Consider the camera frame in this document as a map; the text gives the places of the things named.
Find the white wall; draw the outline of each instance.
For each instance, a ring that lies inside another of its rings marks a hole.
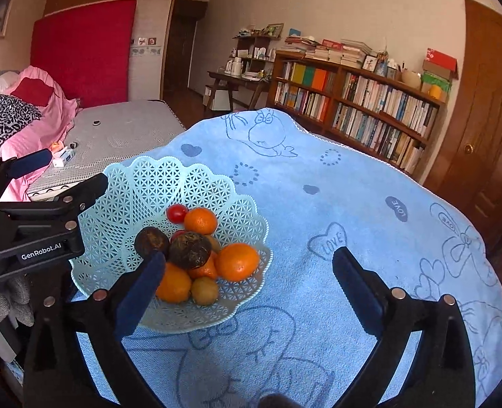
[[[159,99],[162,57],[172,0],[137,0],[135,40],[128,63],[128,100]],[[138,38],[156,38],[156,46],[138,47]]]
[[[0,70],[22,70],[30,64],[34,22],[46,0],[12,0],[5,38],[0,38]]]
[[[476,1],[502,13],[497,0]],[[284,36],[289,28],[296,28],[317,40],[355,39],[375,50],[382,50],[386,42],[392,58],[420,71],[427,48],[456,57],[462,68],[465,22],[464,0],[210,0],[206,16],[197,25],[190,87],[203,92],[211,82],[207,71],[226,64],[236,45],[232,37],[249,24],[284,23]],[[457,92],[456,81],[447,106],[448,119]]]

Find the wooden desk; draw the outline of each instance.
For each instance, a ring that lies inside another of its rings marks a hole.
[[[234,102],[248,108],[249,110],[254,110],[256,102],[258,101],[258,97],[262,92],[268,92],[270,88],[270,84],[266,81],[250,81],[240,76],[232,76],[223,72],[210,70],[209,76],[215,80],[211,88],[211,94],[209,95],[209,100],[207,102],[207,106],[204,109],[204,118],[211,118],[214,113],[211,110],[211,105],[213,100],[215,99],[215,92],[217,89],[223,89],[228,91],[228,100],[230,102],[230,111],[234,110]],[[226,81],[226,86],[221,86],[220,82]],[[238,87],[244,87],[249,90],[253,90],[253,97],[251,98],[251,102],[246,104],[237,99],[234,99],[232,91]]]

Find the gray mattress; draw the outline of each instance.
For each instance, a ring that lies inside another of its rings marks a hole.
[[[63,168],[52,165],[27,190],[34,195],[84,181],[111,163],[164,146],[185,128],[163,102],[129,103],[85,108],[64,143],[77,143],[75,156]]]

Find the cherry tomato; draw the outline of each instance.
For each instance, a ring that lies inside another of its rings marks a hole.
[[[186,230],[177,230],[173,235],[171,235],[170,242],[173,242],[174,239],[178,236],[181,236],[183,233],[186,233]]]
[[[173,224],[182,224],[185,220],[185,215],[188,213],[188,208],[183,204],[170,205],[166,210],[168,221]]]

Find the gray plush toy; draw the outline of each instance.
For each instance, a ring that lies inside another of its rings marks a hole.
[[[26,277],[8,280],[0,291],[0,322],[13,316],[26,326],[34,324],[34,314],[29,305],[30,286]]]

